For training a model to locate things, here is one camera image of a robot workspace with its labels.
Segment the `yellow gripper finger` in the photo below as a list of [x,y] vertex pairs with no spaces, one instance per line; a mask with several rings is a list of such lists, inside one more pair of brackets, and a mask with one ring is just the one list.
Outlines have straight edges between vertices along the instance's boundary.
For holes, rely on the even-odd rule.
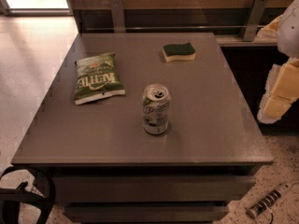
[[278,25],[282,16],[278,16],[263,27],[257,36],[260,38],[276,38],[278,34]]
[[264,124],[275,123],[298,99],[299,60],[290,58],[283,65],[274,64],[265,83],[265,94],[257,115],[258,121]]

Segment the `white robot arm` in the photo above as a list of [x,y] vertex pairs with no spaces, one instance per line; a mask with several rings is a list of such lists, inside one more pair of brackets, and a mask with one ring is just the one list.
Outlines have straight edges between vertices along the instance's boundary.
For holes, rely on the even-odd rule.
[[278,51],[289,57],[283,65],[274,64],[270,69],[259,105],[258,121],[273,124],[299,99],[299,0],[293,0],[258,35],[264,31],[276,31]]

